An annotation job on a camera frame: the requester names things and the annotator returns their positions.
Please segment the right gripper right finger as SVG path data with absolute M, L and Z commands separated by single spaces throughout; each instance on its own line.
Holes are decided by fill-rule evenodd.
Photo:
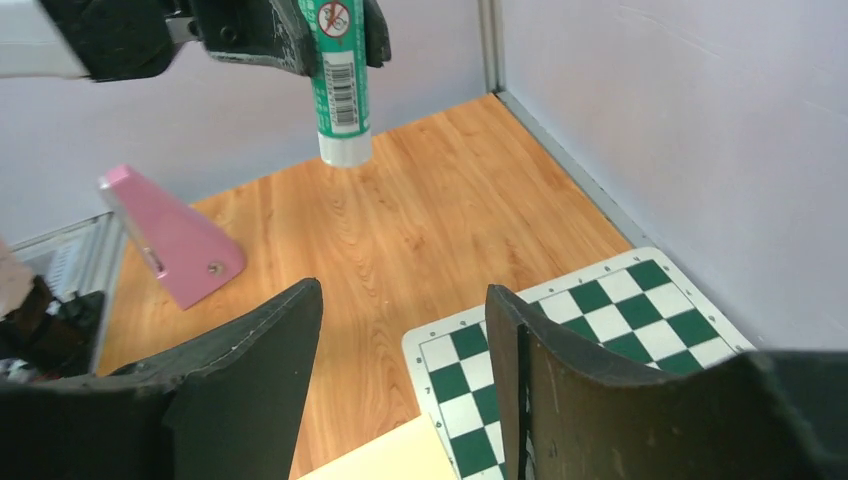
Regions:
M 485 322 L 509 479 L 843 479 L 847 356 L 746 351 L 679 376 L 490 285 Z

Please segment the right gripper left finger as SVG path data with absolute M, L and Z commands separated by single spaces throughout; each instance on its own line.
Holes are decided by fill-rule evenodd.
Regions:
M 322 314 L 305 278 L 109 375 L 3 382 L 2 477 L 287 478 Z

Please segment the cream envelope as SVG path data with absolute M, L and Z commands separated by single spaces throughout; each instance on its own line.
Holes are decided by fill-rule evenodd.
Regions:
M 302 476 L 302 479 L 457 479 L 428 414 Z

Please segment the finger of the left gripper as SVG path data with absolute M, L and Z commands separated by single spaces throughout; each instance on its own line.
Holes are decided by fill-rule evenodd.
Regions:
M 382 68 L 392 58 L 386 17 L 377 0 L 364 0 L 363 12 L 367 65 Z

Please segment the green white glue stick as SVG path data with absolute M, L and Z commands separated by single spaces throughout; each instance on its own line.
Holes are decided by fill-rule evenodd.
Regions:
M 364 7 L 361 1 L 300 0 L 317 52 L 311 76 L 322 161 L 353 168 L 372 156 Z

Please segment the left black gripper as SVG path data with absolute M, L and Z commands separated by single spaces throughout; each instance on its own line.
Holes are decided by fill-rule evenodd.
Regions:
M 281 0 L 46 0 L 39 3 L 94 82 L 152 78 L 185 43 L 213 59 L 303 77 L 317 50 L 299 4 Z

